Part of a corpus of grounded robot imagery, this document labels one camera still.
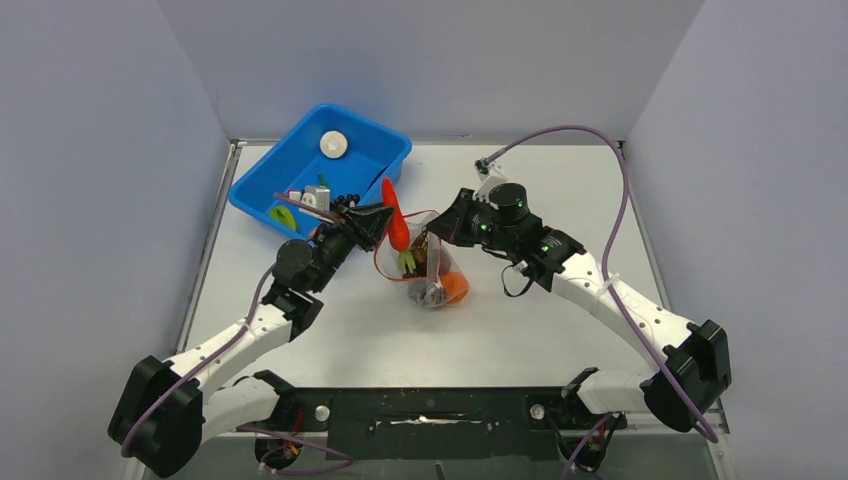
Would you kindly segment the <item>orange toy carrot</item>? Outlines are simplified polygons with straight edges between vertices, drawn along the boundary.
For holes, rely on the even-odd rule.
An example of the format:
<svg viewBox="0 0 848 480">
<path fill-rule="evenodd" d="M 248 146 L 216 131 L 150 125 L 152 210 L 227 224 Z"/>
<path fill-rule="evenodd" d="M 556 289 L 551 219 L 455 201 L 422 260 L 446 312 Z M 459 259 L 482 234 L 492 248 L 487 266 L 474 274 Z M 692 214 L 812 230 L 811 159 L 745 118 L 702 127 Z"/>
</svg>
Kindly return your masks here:
<svg viewBox="0 0 848 480">
<path fill-rule="evenodd" d="M 398 268 L 402 275 L 411 275 L 416 270 L 416 262 L 409 250 L 410 231 L 404 220 L 393 183 L 387 177 L 381 180 L 381 198 L 383 204 L 393 210 L 386 234 L 390 246 L 398 254 Z"/>
</svg>

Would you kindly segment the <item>brown toy longan bunch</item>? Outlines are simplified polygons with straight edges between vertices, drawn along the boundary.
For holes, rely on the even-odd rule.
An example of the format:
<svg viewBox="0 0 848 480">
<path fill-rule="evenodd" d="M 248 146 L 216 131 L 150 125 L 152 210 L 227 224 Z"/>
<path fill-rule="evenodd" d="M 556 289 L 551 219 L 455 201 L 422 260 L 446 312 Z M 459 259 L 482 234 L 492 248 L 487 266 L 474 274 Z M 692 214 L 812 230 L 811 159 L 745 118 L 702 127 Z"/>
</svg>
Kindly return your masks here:
<svg viewBox="0 0 848 480">
<path fill-rule="evenodd" d="M 409 252 L 414 261 L 414 268 L 416 271 L 426 270 L 428 261 L 428 249 L 428 234 L 426 232 L 422 232 L 412 241 L 409 247 Z"/>
</svg>

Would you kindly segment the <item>clear zip top bag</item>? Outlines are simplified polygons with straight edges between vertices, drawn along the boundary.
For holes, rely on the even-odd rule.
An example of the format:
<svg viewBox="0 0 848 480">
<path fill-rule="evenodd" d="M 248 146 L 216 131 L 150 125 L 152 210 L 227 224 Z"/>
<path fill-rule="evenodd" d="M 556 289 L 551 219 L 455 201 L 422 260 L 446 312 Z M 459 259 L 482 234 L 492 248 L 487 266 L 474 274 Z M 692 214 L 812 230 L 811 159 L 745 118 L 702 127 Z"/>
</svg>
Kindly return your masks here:
<svg viewBox="0 0 848 480">
<path fill-rule="evenodd" d="M 438 215 L 435 210 L 422 210 L 404 216 L 410 231 L 409 253 L 415 268 L 405 272 L 400 254 L 384 239 L 373 254 L 378 274 L 391 282 L 411 302 L 422 308 L 446 308 L 459 305 L 468 295 L 470 283 L 449 245 L 425 230 Z"/>
</svg>

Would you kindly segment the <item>orange toy tangerine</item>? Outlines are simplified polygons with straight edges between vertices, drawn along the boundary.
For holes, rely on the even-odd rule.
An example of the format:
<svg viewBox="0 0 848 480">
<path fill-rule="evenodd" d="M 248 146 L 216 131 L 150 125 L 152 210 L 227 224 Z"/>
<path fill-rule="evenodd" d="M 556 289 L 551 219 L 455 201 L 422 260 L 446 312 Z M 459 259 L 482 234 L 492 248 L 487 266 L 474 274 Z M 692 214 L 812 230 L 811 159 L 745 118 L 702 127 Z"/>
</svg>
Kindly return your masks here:
<svg viewBox="0 0 848 480">
<path fill-rule="evenodd" d="M 440 276 L 440 281 L 444 291 L 444 305 L 459 304 L 469 292 L 469 282 L 461 271 L 448 271 Z"/>
</svg>

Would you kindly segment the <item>dark toy grape bunch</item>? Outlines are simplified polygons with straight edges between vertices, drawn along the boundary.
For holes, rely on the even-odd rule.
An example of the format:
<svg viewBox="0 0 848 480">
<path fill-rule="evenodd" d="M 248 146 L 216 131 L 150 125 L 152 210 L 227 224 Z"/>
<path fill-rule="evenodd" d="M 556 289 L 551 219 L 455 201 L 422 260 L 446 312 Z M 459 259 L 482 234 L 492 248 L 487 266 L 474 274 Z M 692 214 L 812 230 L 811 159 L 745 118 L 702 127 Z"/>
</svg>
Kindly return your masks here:
<svg viewBox="0 0 848 480">
<path fill-rule="evenodd" d="M 407 282 L 407 297 L 417 306 L 439 308 L 447 304 L 448 296 L 441 283 L 427 277 L 410 278 Z"/>
</svg>

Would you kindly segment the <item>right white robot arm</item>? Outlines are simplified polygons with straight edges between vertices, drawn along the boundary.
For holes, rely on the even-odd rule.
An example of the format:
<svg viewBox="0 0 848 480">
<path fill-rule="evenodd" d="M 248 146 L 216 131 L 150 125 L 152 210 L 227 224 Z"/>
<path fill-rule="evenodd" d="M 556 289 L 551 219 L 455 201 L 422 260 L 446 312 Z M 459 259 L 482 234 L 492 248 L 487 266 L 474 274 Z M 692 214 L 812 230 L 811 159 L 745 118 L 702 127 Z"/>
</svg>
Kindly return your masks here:
<svg viewBox="0 0 848 480">
<path fill-rule="evenodd" d="M 702 417 L 731 383 L 724 329 L 677 315 L 609 273 L 580 242 L 530 212 L 522 185 L 499 185 L 486 200 L 463 188 L 426 230 L 457 247 L 503 255 L 529 281 L 582 308 L 643 357 L 642 367 L 589 367 L 567 384 L 562 411 L 572 425 L 621 412 L 650 413 L 678 432 L 705 427 Z"/>
</svg>

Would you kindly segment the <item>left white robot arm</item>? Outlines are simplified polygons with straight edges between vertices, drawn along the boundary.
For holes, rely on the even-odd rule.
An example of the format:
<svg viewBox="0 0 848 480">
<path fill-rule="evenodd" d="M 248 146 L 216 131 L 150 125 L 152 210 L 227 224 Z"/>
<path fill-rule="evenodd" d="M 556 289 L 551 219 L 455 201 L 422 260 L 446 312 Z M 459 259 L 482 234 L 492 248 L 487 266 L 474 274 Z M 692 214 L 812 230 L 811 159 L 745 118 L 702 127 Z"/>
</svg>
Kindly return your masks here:
<svg viewBox="0 0 848 480">
<path fill-rule="evenodd" d="M 192 349 L 140 360 L 107 429 L 121 455 L 167 478 L 206 440 L 271 418 L 282 397 L 277 381 L 260 376 L 243 387 L 227 381 L 312 326 L 323 307 L 316 294 L 354 249 L 376 249 L 393 214 L 381 203 L 334 208 L 312 238 L 279 247 L 244 317 Z"/>
</svg>

